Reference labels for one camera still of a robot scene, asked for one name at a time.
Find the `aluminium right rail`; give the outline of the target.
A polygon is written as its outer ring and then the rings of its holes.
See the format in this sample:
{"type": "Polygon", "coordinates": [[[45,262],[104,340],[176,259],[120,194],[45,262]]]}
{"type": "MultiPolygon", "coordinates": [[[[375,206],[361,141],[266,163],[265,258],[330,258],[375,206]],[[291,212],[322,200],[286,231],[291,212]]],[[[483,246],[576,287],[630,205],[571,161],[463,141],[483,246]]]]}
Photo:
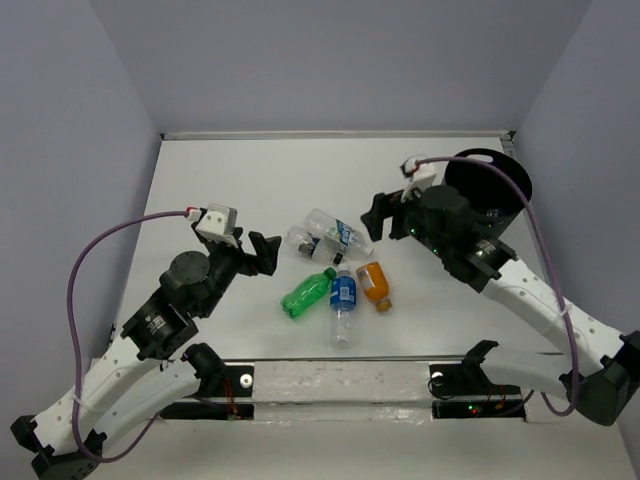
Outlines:
{"type": "MultiPolygon", "coordinates": [[[[502,145],[502,149],[506,155],[516,160],[516,162],[521,163],[517,158],[516,146],[515,146],[515,136],[516,131],[508,130],[507,133],[501,134],[500,141],[502,145]]],[[[548,245],[546,239],[543,234],[542,225],[536,214],[534,205],[532,200],[529,200],[527,205],[525,206],[526,216],[528,218],[528,224],[531,230],[531,235],[535,239],[535,244],[537,248],[537,255],[539,258],[539,262],[544,270],[545,278],[548,280],[549,286],[557,297],[556,300],[558,302],[560,313],[559,316],[563,320],[565,324],[565,328],[567,332],[569,332],[568,325],[571,325],[571,333],[567,333],[568,336],[573,336],[573,320],[571,318],[571,309],[572,305],[570,300],[568,300],[563,292],[563,289],[560,284],[560,280],[558,278],[556,269],[554,267],[551,254],[548,249],[548,245]]]]}

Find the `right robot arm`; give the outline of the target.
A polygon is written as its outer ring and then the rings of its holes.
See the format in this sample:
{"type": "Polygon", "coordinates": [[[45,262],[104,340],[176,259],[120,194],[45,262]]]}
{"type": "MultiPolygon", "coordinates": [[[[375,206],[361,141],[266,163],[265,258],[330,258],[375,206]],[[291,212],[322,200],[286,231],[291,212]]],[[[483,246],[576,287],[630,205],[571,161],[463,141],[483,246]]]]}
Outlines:
{"type": "Polygon", "coordinates": [[[451,186],[421,193],[374,196],[361,216],[371,240],[412,237],[458,281],[504,306],[559,350],[559,355],[513,352],[493,340],[468,351],[462,384],[482,392],[508,384],[565,398],[592,422],[616,422],[639,388],[639,334],[623,334],[557,295],[515,251],[476,225],[470,202],[451,186]]]}

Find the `clear bottle black cap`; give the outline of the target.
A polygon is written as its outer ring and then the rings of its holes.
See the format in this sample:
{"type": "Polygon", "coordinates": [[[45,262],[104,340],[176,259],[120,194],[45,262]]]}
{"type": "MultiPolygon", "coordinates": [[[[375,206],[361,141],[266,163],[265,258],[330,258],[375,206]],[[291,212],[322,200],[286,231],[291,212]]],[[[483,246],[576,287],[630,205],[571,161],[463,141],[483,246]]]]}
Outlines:
{"type": "Polygon", "coordinates": [[[295,225],[286,234],[285,241],[298,256],[326,265],[339,265],[344,259],[341,246],[326,236],[315,236],[295,225]]]}

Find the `orange juice bottle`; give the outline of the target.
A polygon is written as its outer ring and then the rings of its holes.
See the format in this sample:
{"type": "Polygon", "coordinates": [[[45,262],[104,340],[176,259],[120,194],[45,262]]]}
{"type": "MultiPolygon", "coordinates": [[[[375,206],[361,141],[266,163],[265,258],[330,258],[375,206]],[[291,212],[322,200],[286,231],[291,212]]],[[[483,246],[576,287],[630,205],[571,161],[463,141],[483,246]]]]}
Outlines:
{"type": "Polygon", "coordinates": [[[378,262],[370,262],[356,270],[356,277],[367,299],[378,313],[386,313],[392,308],[389,283],[378,262]]]}

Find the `aluminium rail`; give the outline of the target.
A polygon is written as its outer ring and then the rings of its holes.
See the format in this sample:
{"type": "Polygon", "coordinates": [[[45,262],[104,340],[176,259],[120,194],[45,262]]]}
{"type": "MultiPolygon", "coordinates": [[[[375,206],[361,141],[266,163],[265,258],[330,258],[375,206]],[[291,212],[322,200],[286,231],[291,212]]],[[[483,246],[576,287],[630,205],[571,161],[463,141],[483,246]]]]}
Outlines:
{"type": "Polygon", "coordinates": [[[515,130],[295,130],[164,132],[163,141],[276,140],[345,138],[507,138],[515,130]]]}
{"type": "MultiPolygon", "coordinates": [[[[515,136],[516,131],[508,130],[507,133],[501,134],[500,141],[502,145],[502,149],[506,155],[516,160],[516,162],[521,163],[517,158],[516,146],[515,146],[515,136]]],[[[536,214],[534,205],[532,200],[529,200],[527,205],[525,206],[526,216],[528,218],[528,224],[531,230],[531,235],[535,239],[535,244],[537,248],[537,255],[539,258],[539,262],[544,270],[545,278],[548,280],[549,286],[557,297],[556,300],[558,302],[560,313],[559,316],[563,320],[565,324],[565,328],[567,332],[569,332],[568,325],[571,325],[571,333],[567,333],[568,336],[573,336],[573,320],[571,318],[571,309],[572,305],[570,300],[568,300],[563,292],[563,289],[560,284],[560,280],[558,278],[556,269],[554,267],[551,254],[548,249],[548,245],[546,239],[543,234],[542,225],[536,214]]]]}

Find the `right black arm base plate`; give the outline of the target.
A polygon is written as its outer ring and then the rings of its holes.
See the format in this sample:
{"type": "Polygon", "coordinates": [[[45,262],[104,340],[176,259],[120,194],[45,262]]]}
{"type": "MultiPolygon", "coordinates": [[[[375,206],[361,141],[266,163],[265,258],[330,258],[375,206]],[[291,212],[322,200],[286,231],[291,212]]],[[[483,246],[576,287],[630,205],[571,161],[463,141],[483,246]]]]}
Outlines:
{"type": "Polygon", "coordinates": [[[519,387],[467,378],[466,374],[459,363],[429,366],[427,388],[433,399],[431,410],[434,419],[526,419],[525,395],[519,387]]]}

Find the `black round bin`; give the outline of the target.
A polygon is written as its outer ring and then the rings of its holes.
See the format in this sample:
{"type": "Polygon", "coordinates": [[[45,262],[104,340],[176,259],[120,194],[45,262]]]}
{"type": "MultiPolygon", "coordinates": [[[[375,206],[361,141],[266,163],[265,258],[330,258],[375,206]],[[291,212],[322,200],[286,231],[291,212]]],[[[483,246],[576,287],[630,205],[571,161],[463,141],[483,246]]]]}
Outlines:
{"type": "MultiPolygon", "coordinates": [[[[472,148],[457,157],[473,158],[504,173],[531,200],[531,178],[522,165],[496,150],[472,148]]],[[[455,188],[470,203],[472,218],[478,230],[486,236],[500,237],[523,210],[523,202],[514,190],[497,174],[469,162],[449,162],[443,183],[455,188]]]]}

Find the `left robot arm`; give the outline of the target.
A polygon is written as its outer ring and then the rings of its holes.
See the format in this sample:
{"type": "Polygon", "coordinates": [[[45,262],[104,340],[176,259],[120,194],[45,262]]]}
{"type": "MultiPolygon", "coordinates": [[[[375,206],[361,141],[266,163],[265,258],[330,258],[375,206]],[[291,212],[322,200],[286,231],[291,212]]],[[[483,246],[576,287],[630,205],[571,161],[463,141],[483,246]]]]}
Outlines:
{"type": "Polygon", "coordinates": [[[146,433],[165,407],[184,397],[222,389],[226,365],[205,343],[194,342],[197,320],[209,317],[237,275],[273,275],[281,238],[251,232],[243,251],[240,228],[226,240],[200,239],[204,252],[176,256],[159,287],[124,323],[102,357],[45,411],[11,426],[32,451],[40,479],[84,479],[106,449],[134,429],[146,433]]]}

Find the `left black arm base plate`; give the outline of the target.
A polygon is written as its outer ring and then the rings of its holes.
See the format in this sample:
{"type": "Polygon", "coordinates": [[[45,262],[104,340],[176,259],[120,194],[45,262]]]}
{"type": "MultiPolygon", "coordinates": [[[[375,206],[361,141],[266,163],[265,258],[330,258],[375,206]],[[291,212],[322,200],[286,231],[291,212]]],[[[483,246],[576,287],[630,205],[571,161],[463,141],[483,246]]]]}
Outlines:
{"type": "Polygon", "coordinates": [[[243,421],[254,419],[254,364],[228,362],[220,382],[176,400],[160,412],[163,420],[243,421]]]}

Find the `clear bottle blue label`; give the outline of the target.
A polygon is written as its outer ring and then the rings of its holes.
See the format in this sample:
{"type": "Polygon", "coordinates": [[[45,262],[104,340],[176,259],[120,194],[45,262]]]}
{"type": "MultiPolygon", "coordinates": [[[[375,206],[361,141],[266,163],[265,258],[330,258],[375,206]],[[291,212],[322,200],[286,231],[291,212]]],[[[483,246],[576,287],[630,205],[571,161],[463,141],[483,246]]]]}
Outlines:
{"type": "Polygon", "coordinates": [[[341,263],[331,282],[329,305],[332,311],[330,340],[336,348],[349,348],[352,343],[352,320],[357,307],[356,281],[347,263],[341,263]]]}

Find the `aluminium back rail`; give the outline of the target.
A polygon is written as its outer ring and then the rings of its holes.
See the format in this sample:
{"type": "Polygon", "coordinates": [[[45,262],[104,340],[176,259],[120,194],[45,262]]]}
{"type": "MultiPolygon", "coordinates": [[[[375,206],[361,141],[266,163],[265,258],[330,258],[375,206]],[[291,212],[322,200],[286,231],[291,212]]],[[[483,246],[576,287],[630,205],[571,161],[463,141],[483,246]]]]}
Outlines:
{"type": "Polygon", "coordinates": [[[164,132],[163,141],[276,140],[345,138],[507,138],[515,130],[295,130],[164,132]]]}

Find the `green plastic bottle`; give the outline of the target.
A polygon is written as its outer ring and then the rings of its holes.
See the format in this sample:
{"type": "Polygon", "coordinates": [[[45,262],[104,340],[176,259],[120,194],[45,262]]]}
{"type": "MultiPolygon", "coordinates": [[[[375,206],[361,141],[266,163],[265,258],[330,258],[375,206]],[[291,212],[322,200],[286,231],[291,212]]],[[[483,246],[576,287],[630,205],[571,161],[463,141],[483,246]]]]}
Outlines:
{"type": "Polygon", "coordinates": [[[301,317],[327,294],[336,275],[336,269],[328,267],[320,273],[314,273],[306,277],[280,300],[284,313],[291,319],[301,317]]]}

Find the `clear bottle green-blue label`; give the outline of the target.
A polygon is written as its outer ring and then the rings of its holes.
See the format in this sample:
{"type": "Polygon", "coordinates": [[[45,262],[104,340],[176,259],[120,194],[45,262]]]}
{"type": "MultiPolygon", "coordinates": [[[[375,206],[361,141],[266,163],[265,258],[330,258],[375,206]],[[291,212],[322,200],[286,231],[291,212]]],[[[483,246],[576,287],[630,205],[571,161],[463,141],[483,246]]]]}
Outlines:
{"type": "Polygon", "coordinates": [[[304,227],[314,236],[328,239],[348,258],[366,259],[374,251],[362,232],[323,210],[311,210],[304,219],[304,227]]]}

